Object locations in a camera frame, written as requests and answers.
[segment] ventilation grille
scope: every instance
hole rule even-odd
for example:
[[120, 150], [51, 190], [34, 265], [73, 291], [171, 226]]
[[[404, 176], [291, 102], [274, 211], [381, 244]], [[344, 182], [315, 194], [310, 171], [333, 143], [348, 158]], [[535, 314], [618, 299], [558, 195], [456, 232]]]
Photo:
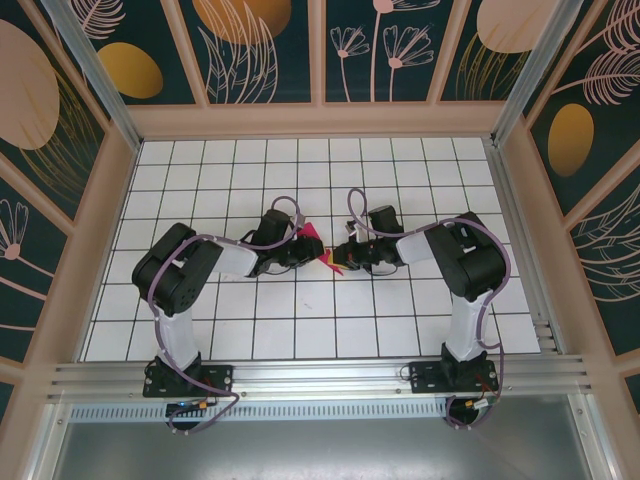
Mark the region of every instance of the ventilation grille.
[[[70, 423], [165, 422], [167, 404], [94, 404], [76, 405]], [[209, 419], [224, 405], [210, 407], [204, 415], [192, 412], [176, 421]], [[443, 417], [444, 399], [354, 400], [325, 402], [249, 402], [244, 401], [227, 412], [227, 421], [348, 420], [375, 418]]]

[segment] metal base plate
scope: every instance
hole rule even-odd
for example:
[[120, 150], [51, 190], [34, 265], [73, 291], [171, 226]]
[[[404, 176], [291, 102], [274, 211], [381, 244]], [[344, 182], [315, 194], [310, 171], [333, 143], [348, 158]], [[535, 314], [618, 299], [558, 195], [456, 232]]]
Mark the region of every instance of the metal base plate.
[[[203, 365], [199, 377], [196, 380], [230, 392], [233, 385], [233, 367], [231, 365]], [[187, 383], [177, 374], [175, 377], [168, 377], [166, 370], [158, 366], [147, 368], [144, 389], [142, 390], [142, 396], [145, 398], [197, 398], [207, 395], [217, 396]]]
[[[485, 360], [478, 374], [492, 390], [498, 389], [496, 367], [492, 361]], [[456, 388], [452, 388], [447, 382], [440, 361], [410, 363], [409, 377], [412, 393], [482, 392], [482, 384], [475, 378], [462, 381]]]

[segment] white tile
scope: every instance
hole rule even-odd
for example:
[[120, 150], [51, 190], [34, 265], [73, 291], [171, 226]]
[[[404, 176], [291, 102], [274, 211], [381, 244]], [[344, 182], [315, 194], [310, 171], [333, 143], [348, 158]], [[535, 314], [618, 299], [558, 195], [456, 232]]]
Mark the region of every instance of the white tile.
[[195, 218], [226, 217], [229, 192], [226, 190], [198, 190]]
[[[393, 187], [384, 187], [384, 188], [370, 188], [367, 187], [365, 189], [365, 194], [367, 195], [367, 208], [369, 210], [373, 210], [374, 208], [383, 207], [386, 205], [391, 205], [396, 213], [400, 213], [400, 199], [398, 197], [398, 189]], [[353, 195], [354, 199], [354, 207], [356, 205], [355, 200], [358, 199], [359, 195]]]
[[396, 178], [402, 187], [426, 187], [429, 185], [427, 166], [424, 162], [395, 162]]
[[329, 140], [326, 138], [308, 138], [298, 140], [298, 161], [328, 162]]
[[381, 357], [420, 355], [414, 317], [378, 318], [378, 344]]
[[424, 160], [422, 142], [419, 138], [392, 138], [395, 160]]
[[254, 318], [255, 283], [221, 283], [218, 288], [216, 319]]
[[478, 215], [480, 221], [487, 229], [493, 233], [502, 243], [511, 243], [507, 226], [502, 215]]
[[424, 356], [440, 355], [450, 328], [451, 316], [418, 317], [420, 353]]
[[133, 320], [136, 318], [139, 298], [140, 293], [133, 285], [105, 285], [96, 319]]
[[188, 218], [182, 219], [166, 219], [166, 220], [158, 220], [156, 222], [156, 229], [153, 234], [153, 244], [155, 245], [160, 238], [169, 231], [171, 227], [173, 227], [176, 223], [182, 223], [183, 225], [189, 226], [190, 220]]
[[331, 215], [330, 190], [313, 188], [298, 190], [298, 203], [303, 215]]
[[388, 138], [361, 138], [362, 159], [365, 162], [380, 162], [393, 160], [391, 140]]
[[486, 161], [481, 162], [460, 162], [462, 181], [465, 185], [493, 185], [491, 170]]
[[190, 218], [195, 198], [195, 191], [164, 192], [158, 218]]
[[357, 138], [332, 138], [329, 147], [332, 162], [360, 161], [360, 141]]
[[332, 163], [331, 187], [362, 187], [362, 164], [360, 162]]
[[228, 217], [262, 216], [263, 190], [231, 190]]
[[267, 162], [297, 162], [298, 140], [276, 139], [267, 141]]
[[145, 250], [121, 250], [113, 253], [107, 283], [131, 283], [131, 274], [146, 255]]
[[235, 164], [231, 179], [232, 188], [262, 188], [264, 164]]
[[340, 282], [336, 286], [336, 316], [370, 317], [373, 315], [371, 281]]
[[218, 300], [218, 284], [207, 283], [196, 303], [191, 307], [191, 313], [194, 320], [213, 320], [216, 313], [216, 303]]
[[458, 160], [484, 160], [484, 146], [480, 138], [454, 138], [453, 146], [456, 149]]
[[511, 261], [511, 276], [519, 277], [520, 269], [518, 268], [518, 264], [516, 262], [516, 257], [513, 253], [513, 247], [511, 245], [505, 245], [504, 248], [507, 249], [507, 254], [509, 254], [509, 260]]
[[296, 358], [334, 358], [336, 326], [333, 318], [296, 321]]
[[338, 318], [338, 358], [377, 357], [376, 321], [373, 318]]
[[412, 280], [416, 315], [451, 313], [451, 293], [444, 280]]
[[124, 218], [156, 218], [162, 192], [131, 192]]
[[328, 163], [300, 163], [298, 164], [298, 188], [328, 187]]
[[253, 358], [293, 358], [293, 330], [293, 320], [256, 320]]
[[88, 362], [124, 361], [133, 322], [96, 322], [87, 349]]
[[[262, 199], [262, 212], [260, 215], [264, 214], [267, 210], [271, 209], [273, 205], [273, 201], [279, 197], [289, 197], [292, 199], [296, 199], [296, 191], [293, 189], [277, 189], [277, 190], [264, 190], [264, 197]], [[290, 217], [293, 217], [296, 214], [295, 205], [287, 200], [281, 199], [273, 205], [276, 210], [280, 210], [281, 212], [286, 213]], [[307, 212], [301, 210], [302, 215], [307, 215]]]
[[136, 312], [136, 320], [153, 320], [153, 312], [149, 308], [146, 300], [140, 298], [138, 300], [138, 311]]
[[458, 162], [427, 162], [431, 186], [455, 186], [462, 185]]
[[266, 140], [238, 140], [235, 163], [263, 163], [266, 149]]
[[127, 355], [128, 361], [151, 361], [154, 359], [158, 351], [154, 327], [153, 321], [134, 324], [129, 354]]
[[216, 320], [212, 360], [249, 360], [253, 348], [253, 320]]
[[313, 225], [313, 228], [315, 228], [325, 247], [330, 247], [332, 245], [331, 217], [307, 217], [307, 223], [311, 223]]
[[123, 220], [116, 249], [144, 250], [150, 248], [155, 226], [154, 220]]
[[256, 318], [293, 318], [295, 308], [295, 284], [260, 283]]
[[260, 225], [260, 218], [228, 218], [224, 236], [232, 240], [240, 240], [249, 230]]
[[522, 280], [511, 278], [498, 296], [493, 300], [496, 313], [528, 313], [527, 297], [524, 294]]
[[191, 228], [196, 233], [208, 233], [209, 235], [224, 235], [224, 218], [194, 218], [191, 220]]
[[462, 187], [434, 187], [433, 200], [436, 204], [436, 213], [460, 215], [469, 211], [467, 198]]
[[500, 202], [493, 187], [465, 187], [469, 208], [475, 213], [500, 213]]
[[402, 187], [400, 188], [400, 202], [402, 213], [431, 215], [435, 213], [433, 208], [433, 198], [429, 187]]
[[171, 161], [173, 142], [144, 142], [140, 165], [167, 165]]
[[367, 187], [394, 187], [396, 170], [393, 162], [363, 162], [364, 184]]
[[171, 165], [165, 190], [195, 190], [198, 186], [200, 165]]
[[376, 315], [413, 315], [413, 298], [409, 280], [373, 282]]
[[271, 163], [265, 173], [265, 188], [296, 188], [298, 168], [295, 163]]
[[[331, 209], [334, 215], [349, 215], [349, 206], [347, 204], [347, 196], [350, 188], [332, 188], [331, 189]], [[364, 202], [358, 194], [351, 196], [351, 206], [357, 214], [362, 212]]]
[[231, 186], [232, 165], [203, 165], [200, 170], [200, 189], [227, 190]]
[[540, 353], [530, 315], [496, 315], [504, 353]]
[[301, 282], [296, 285], [296, 317], [333, 317], [333, 283]]
[[296, 269], [297, 280], [333, 280], [333, 270], [320, 260], [313, 260]]
[[202, 163], [233, 163], [235, 140], [211, 140], [204, 147]]
[[211, 335], [213, 335], [213, 320], [193, 322], [193, 336], [203, 360], [209, 360], [211, 357]]
[[405, 232], [411, 232], [435, 222], [435, 215], [403, 215], [401, 221]]
[[194, 164], [202, 163], [202, 154], [204, 151], [204, 142], [202, 140], [187, 140], [176, 142], [171, 155], [171, 163], [176, 164]]
[[456, 152], [450, 138], [423, 138], [424, 156], [427, 160], [455, 160]]
[[167, 178], [166, 165], [139, 166], [136, 169], [136, 178], [131, 186], [132, 191], [162, 190]]

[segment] purple cable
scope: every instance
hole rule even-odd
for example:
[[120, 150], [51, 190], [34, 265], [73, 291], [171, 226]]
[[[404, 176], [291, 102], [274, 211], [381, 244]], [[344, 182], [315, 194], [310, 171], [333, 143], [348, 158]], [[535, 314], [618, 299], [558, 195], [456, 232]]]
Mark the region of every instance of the purple cable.
[[[362, 213], [359, 216], [356, 214], [355, 210], [353, 209], [353, 205], [351, 205], [351, 196], [353, 195], [354, 192], [357, 192], [360, 194], [364, 204], [362, 207]], [[491, 239], [491, 241], [496, 245], [496, 247], [498, 247], [498, 249], [500, 250], [500, 254], [502, 255], [502, 258], [504, 259], [504, 263], [506, 267], [505, 276], [504, 276], [504, 279], [502, 280], [502, 283], [498, 286], [498, 288], [496, 288], [491, 293], [491, 295], [485, 298], [484, 302], [482, 302], [482, 306], [480, 307], [480, 311], [478, 312], [478, 321], [476, 322], [476, 340], [478, 344], [486, 350], [492, 350], [494, 348], [500, 349], [500, 377], [498, 380], [498, 392], [496, 395], [496, 397], [500, 399], [500, 395], [502, 394], [502, 382], [504, 380], [504, 349], [502, 348], [501, 341], [495, 345], [487, 345], [486, 343], [484, 343], [484, 341], [482, 340], [482, 324], [484, 323], [484, 316], [487, 312], [487, 308], [489, 307], [489, 304], [496, 297], [496, 295], [498, 295], [504, 289], [504, 287], [507, 285], [507, 282], [509, 281], [509, 277], [511, 277], [511, 260], [509, 259], [509, 254], [507, 253], [507, 250], [504, 248], [504, 245], [502, 244], [502, 242], [498, 239], [498, 237], [496, 237], [493, 233], [487, 230], [487, 228], [484, 225], [480, 225], [479, 223], [473, 222], [471, 220], [467, 220], [465, 218], [446, 218], [444, 220], [440, 220], [439, 222], [430, 223], [429, 225], [416, 228], [411, 232], [404, 232], [404, 233], [379, 232], [367, 226], [362, 220], [360, 220], [361, 217], [364, 217], [367, 214], [367, 197], [365, 196], [365, 193], [359, 188], [352, 188], [351, 190], [349, 190], [349, 193], [347, 194], [347, 207], [349, 208], [349, 213], [353, 217], [353, 220], [360, 227], [365, 229], [367, 232], [373, 233], [374, 235], [377, 235], [379, 237], [402, 238], [402, 237], [407, 237], [409, 235], [413, 235], [416, 233], [424, 232], [438, 225], [443, 225], [446, 223], [462, 223], [481, 231]], [[467, 427], [468, 429], [471, 429], [470, 425], [465, 425], [462, 422], [459, 422], [455, 418], [451, 417], [450, 415], [451, 404], [455, 399], [456, 399], [456, 396], [454, 395], [447, 400], [447, 405], [445, 408], [445, 421], [449, 426], [453, 428], [459, 428], [462, 426], [462, 427]], [[474, 425], [478, 426], [484, 423], [487, 420], [487, 418], [489, 418], [491, 412], [493, 411], [494, 406], [495, 405], [491, 406], [491, 408], [489, 408], [487, 413], [485, 413], [482, 416], [482, 418], [480, 418], [480, 420], [475, 421]]]
[[273, 208], [275, 206], [275, 204], [277, 202], [279, 202], [280, 200], [288, 200], [291, 203], [293, 203], [293, 205], [295, 206], [296, 209], [296, 215], [294, 217], [294, 228], [291, 229], [291, 232], [289, 232], [282, 240], [272, 244], [272, 245], [266, 245], [266, 246], [258, 246], [258, 245], [251, 245], [245, 242], [240, 242], [237, 240], [231, 240], [225, 237], [217, 237], [214, 235], [208, 235], [208, 234], [202, 234], [202, 235], [195, 235], [191, 238], [189, 238], [188, 240], [185, 240], [176, 250], [174, 250], [174, 252], [169, 255], [169, 258], [167, 258], [167, 260], [162, 264], [162, 266], [160, 267], [160, 269], [158, 270], [158, 273], [156, 274], [156, 276], [153, 278], [153, 281], [151, 282], [151, 286], [149, 287], [149, 293], [147, 294], [147, 304], [149, 305], [149, 308], [151, 309], [151, 312], [153, 313], [153, 318], [154, 318], [154, 324], [155, 324], [155, 334], [156, 334], [156, 340], [158, 342], [158, 346], [160, 347], [160, 350], [162, 351], [162, 353], [165, 356], [165, 359], [167, 360], [167, 362], [169, 363], [169, 366], [178, 374], [180, 375], [184, 380], [186, 380], [187, 382], [191, 383], [192, 385], [195, 385], [196, 387], [199, 387], [209, 393], [215, 393], [216, 395], [220, 395], [220, 396], [226, 396], [226, 397], [233, 397], [233, 401], [227, 405], [226, 407], [224, 407], [222, 410], [220, 410], [220, 412], [218, 412], [213, 418], [211, 418], [210, 420], [207, 420], [204, 423], [200, 423], [197, 426], [195, 426], [194, 428], [192, 428], [191, 430], [178, 430], [174, 424], [173, 424], [173, 420], [176, 417], [176, 415], [179, 415], [182, 411], [184, 411], [185, 409], [181, 409], [181, 410], [176, 410], [170, 417], [169, 417], [169, 426], [171, 427], [173, 433], [178, 433], [180, 432], [180, 434], [182, 435], [189, 435], [190, 433], [198, 433], [201, 432], [202, 430], [205, 430], [206, 428], [210, 427], [211, 425], [213, 425], [220, 417], [222, 417], [229, 409], [231, 409], [236, 403], [238, 403], [238, 401], [240, 400], [240, 396], [237, 393], [234, 392], [229, 392], [227, 390], [221, 390], [219, 388], [214, 388], [211, 387], [209, 385], [206, 385], [202, 382], [199, 382], [193, 378], [191, 378], [189, 375], [187, 375], [186, 373], [184, 373], [176, 364], [175, 360], [173, 359], [173, 357], [171, 356], [171, 354], [169, 353], [169, 351], [167, 350], [166, 344], [164, 343], [164, 340], [162, 339], [162, 333], [160, 332], [160, 311], [158, 310], [158, 307], [156, 307], [156, 305], [153, 302], [153, 295], [156, 291], [156, 288], [158, 287], [158, 283], [160, 282], [160, 279], [162, 278], [162, 276], [164, 275], [164, 273], [167, 271], [167, 269], [169, 268], [169, 265], [171, 265], [173, 263], [173, 261], [178, 258], [178, 256], [185, 250], [185, 248], [187, 248], [189, 245], [191, 245], [192, 243], [195, 243], [197, 241], [200, 240], [208, 240], [208, 241], [212, 241], [215, 243], [228, 243], [231, 245], [241, 245], [243, 247], [246, 248], [250, 248], [252, 250], [270, 250], [272, 248], [277, 248], [281, 245], [284, 245], [286, 242], [288, 242], [289, 240], [291, 240], [296, 232], [303, 227], [303, 225], [300, 225], [301, 221], [302, 221], [302, 215], [300, 213], [300, 206], [298, 205], [298, 203], [291, 197], [287, 197], [287, 196], [281, 196], [276, 198], [272, 203], [271, 203], [271, 208]]

